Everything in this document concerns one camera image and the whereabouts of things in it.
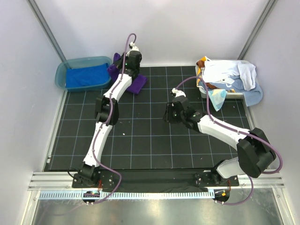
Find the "purple towel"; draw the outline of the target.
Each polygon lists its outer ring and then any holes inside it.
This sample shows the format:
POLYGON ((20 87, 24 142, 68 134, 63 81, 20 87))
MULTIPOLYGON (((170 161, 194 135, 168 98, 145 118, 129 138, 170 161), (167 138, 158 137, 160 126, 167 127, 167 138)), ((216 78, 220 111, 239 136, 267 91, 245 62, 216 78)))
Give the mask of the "purple towel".
MULTIPOLYGON (((112 80, 112 82, 114 83, 119 74, 120 74, 120 69, 118 69, 115 66, 115 61, 119 60, 121 58, 121 55, 118 53, 115 53, 113 56, 113 64, 111 64, 108 69, 107 72, 112 80)), ((147 78, 141 74, 139 74, 133 81, 132 84, 126 89, 126 91, 131 92, 133 94, 138 94, 142 87, 146 84, 147 82, 147 78)))

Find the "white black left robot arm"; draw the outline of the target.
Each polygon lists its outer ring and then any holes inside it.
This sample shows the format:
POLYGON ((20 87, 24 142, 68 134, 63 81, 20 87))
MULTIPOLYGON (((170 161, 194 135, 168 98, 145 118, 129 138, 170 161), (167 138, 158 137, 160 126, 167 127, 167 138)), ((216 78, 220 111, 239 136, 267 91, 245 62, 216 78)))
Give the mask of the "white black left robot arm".
POLYGON ((130 50, 114 62, 120 67, 120 74, 111 88, 96 98, 95 131, 78 174, 74 180, 93 188, 99 183, 99 167, 107 137, 119 119, 118 101, 140 73, 142 54, 139 50, 130 50))

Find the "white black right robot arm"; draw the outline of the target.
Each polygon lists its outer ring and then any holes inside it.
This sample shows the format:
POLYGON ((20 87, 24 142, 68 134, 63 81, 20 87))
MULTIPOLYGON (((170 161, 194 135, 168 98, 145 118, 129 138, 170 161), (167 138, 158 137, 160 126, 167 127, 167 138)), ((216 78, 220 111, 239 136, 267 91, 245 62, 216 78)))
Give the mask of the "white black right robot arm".
POLYGON ((217 186, 236 175, 258 178, 277 158, 261 129, 247 130, 230 125, 206 111, 196 110, 185 96, 175 97, 167 103, 163 120, 170 124, 182 123, 188 129, 213 136, 237 151, 237 157, 222 160, 211 169, 211 180, 217 186))

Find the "black grid cutting mat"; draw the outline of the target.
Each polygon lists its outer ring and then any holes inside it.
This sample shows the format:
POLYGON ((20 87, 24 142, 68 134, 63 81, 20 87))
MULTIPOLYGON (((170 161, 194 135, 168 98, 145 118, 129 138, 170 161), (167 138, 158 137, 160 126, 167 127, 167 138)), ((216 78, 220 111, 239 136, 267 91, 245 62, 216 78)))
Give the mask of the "black grid cutting mat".
MULTIPOLYGON (((178 84, 193 107, 206 110, 206 100, 193 79, 194 66, 144 67, 141 73, 147 82, 140 93, 122 95, 119 120, 105 142, 102 164, 112 169, 201 168, 237 156, 233 147, 212 136, 163 121, 171 89, 178 84)), ((95 101, 103 93, 94 90, 64 95, 45 171, 79 168, 94 135, 95 101)))

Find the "white towel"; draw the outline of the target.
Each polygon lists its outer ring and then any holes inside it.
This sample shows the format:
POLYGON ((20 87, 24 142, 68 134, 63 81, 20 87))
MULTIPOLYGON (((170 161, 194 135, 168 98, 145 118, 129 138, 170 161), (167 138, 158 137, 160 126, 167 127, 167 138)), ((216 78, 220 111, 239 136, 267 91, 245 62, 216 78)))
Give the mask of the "white towel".
POLYGON ((233 84, 234 79, 240 79, 243 89, 250 91, 256 87, 255 66, 242 60, 207 60, 204 62, 202 79, 206 83, 233 84))

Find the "white laundry basket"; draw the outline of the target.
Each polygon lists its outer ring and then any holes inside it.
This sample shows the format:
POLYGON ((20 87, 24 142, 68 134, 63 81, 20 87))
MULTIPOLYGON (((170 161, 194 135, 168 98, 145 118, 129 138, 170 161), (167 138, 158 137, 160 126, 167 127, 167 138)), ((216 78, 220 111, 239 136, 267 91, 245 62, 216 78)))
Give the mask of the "white laundry basket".
POLYGON ((205 80, 209 91, 225 90, 226 98, 243 98, 248 105, 255 105, 263 97, 256 82, 256 67, 246 60, 203 57, 196 62, 195 70, 205 80))

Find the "light blue towel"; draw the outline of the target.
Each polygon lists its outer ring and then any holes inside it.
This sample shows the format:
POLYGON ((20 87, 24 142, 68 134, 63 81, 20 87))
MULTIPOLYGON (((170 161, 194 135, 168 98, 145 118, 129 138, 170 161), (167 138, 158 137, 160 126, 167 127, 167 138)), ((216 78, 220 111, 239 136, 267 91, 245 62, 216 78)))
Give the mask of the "light blue towel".
POLYGON ((245 90, 241 79, 236 79, 232 84, 225 84, 227 98, 244 99, 246 106, 250 107, 258 104, 263 98, 263 91, 258 83, 251 90, 245 90))

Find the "aluminium frame rail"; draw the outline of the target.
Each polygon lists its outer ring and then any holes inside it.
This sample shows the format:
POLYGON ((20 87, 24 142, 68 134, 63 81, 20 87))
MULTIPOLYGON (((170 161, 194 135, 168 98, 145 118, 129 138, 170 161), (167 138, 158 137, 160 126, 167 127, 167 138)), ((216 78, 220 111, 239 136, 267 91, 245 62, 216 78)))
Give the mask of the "aluminium frame rail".
MULTIPOLYGON (((67 172, 34 172, 28 186, 29 191, 70 189, 73 179, 67 172)), ((255 188, 284 188, 279 173, 262 174, 252 179, 255 188)))

